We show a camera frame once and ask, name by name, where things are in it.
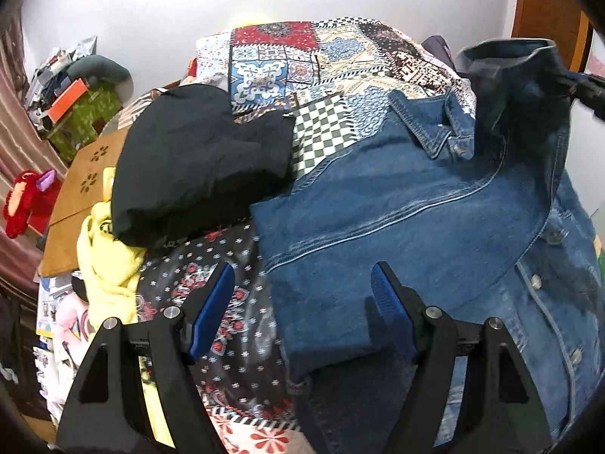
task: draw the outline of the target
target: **black and white checkered patch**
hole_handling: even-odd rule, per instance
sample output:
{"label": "black and white checkered patch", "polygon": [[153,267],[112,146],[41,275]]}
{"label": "black and white checkered patch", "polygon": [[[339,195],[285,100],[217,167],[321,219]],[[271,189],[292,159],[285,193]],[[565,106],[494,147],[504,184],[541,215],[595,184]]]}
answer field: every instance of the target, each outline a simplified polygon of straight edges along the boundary
{"label": "black and white checkered patch", "polygon": [[323,159],[358,140],[342,95],[326,96],[292,111],[295,178],[310,173]]}
{"label": "black and white checkered patch", "polygon": [[316,29],[336,29],[351,24],[377,22],[374,19],[366,19],[364,17],[338,17],[336,19],[326,19],[313,22]]}

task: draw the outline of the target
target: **yellow cloth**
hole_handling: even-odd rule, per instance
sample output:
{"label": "yellow cloth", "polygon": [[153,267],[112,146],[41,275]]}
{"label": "yellow cloth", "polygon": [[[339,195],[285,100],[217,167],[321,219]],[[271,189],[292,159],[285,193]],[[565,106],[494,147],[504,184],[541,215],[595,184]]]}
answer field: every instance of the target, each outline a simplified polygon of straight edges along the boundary
{"label": "yellow cloth", "polygon": [[[103,201],[93,206],[78,237],[78,265],[86,284],[88,318],[95,330],[110,317],[119,318],[123,324],[137,322],[135,295],[145,249],[126,246],[111,235],[115,173],[115,168],[103,171]],[[143,384],[143,392],[155,439],[174,447],[155,385]]]}

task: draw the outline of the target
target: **stuffed animal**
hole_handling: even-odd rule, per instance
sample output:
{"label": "stuffed animal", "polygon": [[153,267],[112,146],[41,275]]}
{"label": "stuffed animal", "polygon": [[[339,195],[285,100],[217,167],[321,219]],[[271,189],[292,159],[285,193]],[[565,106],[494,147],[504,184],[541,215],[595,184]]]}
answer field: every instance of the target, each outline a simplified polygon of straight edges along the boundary
{"label": "stuffed animal", "polygon": [[14,180],[13,191],[8,192],[2,209],[6,235],[14,239],[25,233],[28,225],[43,234],[60,189],[61,181],[54,169],[42,174],[23,171]]}

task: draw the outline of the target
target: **pink curtain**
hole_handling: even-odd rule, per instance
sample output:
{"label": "pink curtain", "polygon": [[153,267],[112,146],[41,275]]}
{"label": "pink curtain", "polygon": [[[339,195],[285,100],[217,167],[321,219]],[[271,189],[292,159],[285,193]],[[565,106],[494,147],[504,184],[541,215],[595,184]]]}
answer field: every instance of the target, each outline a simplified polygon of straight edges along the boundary
{"label": "pink curtain", "polygon": [[[27,90],[22,36],[20,16],[16,16],[2,35],[0,45],[0,203],[4,203],[14,179],[22,171],[56,169],[60,177],[66,172],[53,148],[38,138],[19,99]],[[25,234],[9,239],[2,219],[0,255],[0,279],[22,290],[28,289],[35,297],[37,285],[33,278],[42,256],[35,248],[35,237]]]}

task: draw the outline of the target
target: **denim jacket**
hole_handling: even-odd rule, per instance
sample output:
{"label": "denim jacket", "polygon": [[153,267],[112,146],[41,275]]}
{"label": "denim jacket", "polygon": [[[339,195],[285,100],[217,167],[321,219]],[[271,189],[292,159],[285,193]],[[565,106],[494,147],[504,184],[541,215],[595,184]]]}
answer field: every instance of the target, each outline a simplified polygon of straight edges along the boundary
{"label": "denim jacket", "polygon": [[[571,76],[553,42],[466,50],[476,119],[450,90],[398,90],[380,131],[251,207],[295,408],[318,453],[379,452],[413,367],[392,350],[370,289],[387,261],[452,317],[506,324],[554,438],[601,373],[603,291],[594,230],[565,174]],[[439,442],[464,387],[458,360]]]}

